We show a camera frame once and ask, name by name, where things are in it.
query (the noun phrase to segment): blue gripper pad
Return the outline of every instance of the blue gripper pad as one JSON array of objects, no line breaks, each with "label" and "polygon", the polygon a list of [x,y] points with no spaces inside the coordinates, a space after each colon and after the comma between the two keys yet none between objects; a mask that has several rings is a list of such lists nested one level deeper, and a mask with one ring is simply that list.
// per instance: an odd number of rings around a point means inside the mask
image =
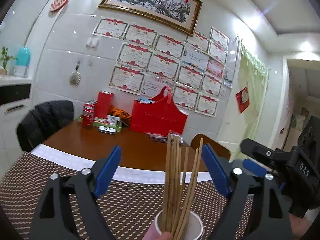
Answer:
[{"label": "blue gripper pad", "polygon": [[267,174],[267,170],[265,168],[250,159],[244,159],[242,162],[242,166],[258,177],[263,177]]},{"label": "blue gripper pad", "polygon": [[231,190],[228,186],[228,176],[231,171],[231,164],[226,158],[219,157],[210,144],[202,147],[202,159],[210,173],[211,179],[218,192],[228,197]]},{"label": "blue gripper pad", "polygon": [[121,148],[119,146],[116,146],[111,152],[111,154],[109,155],[109,158],[103,165],[101,171],[97,175],[96,187],[93,192],[96,198],[99,198],[100,195],[105,194],[105,192],[107,191],[110,185],[111,179],[115,174],[120,161],[121,161]]}]

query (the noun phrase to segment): green plant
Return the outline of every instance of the green plant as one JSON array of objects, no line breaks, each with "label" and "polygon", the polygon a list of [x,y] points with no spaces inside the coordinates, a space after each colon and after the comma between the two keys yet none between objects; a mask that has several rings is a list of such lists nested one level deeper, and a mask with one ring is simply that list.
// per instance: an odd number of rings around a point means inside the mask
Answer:
[{"label": "green plant", "polygon": [[0,62],[3,61],[3,68],[6,69],[7,68],[7,63],[10,59],[17,59],[14,56],[8,56],[7,55],[8,52],[8,48],[2,47],[2,51],[1,51],[1,57],[0,57]]}]

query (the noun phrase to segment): screw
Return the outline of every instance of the screw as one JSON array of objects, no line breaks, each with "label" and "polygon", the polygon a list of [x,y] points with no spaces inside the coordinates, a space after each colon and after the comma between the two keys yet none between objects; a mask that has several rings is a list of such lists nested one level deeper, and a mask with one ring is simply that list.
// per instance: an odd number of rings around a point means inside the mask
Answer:
[{"label": "screw", "polygon": [[50,179],[55,180],[55,179],[57,179],[57,178],[58,178],[58,174],[57,174],[57,173],[52,173],[52,174],[50,175]]},{"label": "screw", "polygon": [[88,175],[90,172],[91,172],[91,170],[90,170],[89,168],[84,168],[84,169],[81,171],[81,173],[82,173],[83,175]]},{"label": "screw", "polygon": [[270,174],[270,173],[267,173],[267,174],[265,175],[265,177],[266,177],[267,180],[273,180],[273,175]]},{"label": "screw", "polygon": [[242,170],[240,168],[234,168],[233,173],[236,175],[240,175],[240,174],[242,174]]}]

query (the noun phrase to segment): black jacket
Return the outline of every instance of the black jacket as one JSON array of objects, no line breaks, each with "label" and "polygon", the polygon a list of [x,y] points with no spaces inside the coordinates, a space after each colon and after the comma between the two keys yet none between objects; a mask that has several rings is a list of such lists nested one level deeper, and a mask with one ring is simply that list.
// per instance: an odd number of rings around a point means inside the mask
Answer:
[{"label": "black jacket", "polygon": [[51,101],[35,106],[17,126],[17,137],[23,151],[30,152],[38,144],[73,120],[71,101]]}]

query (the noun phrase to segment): cabinet handle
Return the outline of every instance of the cabinet handle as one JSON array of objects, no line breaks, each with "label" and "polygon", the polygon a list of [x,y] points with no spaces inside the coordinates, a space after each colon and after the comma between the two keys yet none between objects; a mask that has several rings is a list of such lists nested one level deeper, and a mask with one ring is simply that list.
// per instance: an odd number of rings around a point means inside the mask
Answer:
[{"label": "cabinet handle", "polygon": [[20,109],[22,109],[22,108],[25,108],[25,107],[27,107],[27,106],[25,106],[25,105],[18,105],[18,106],[10,107],[10,108],[8,108],[4,113],[5,113],[5,114],[11,114],[12,112],[18,111],[18,110],[20,110]]}]

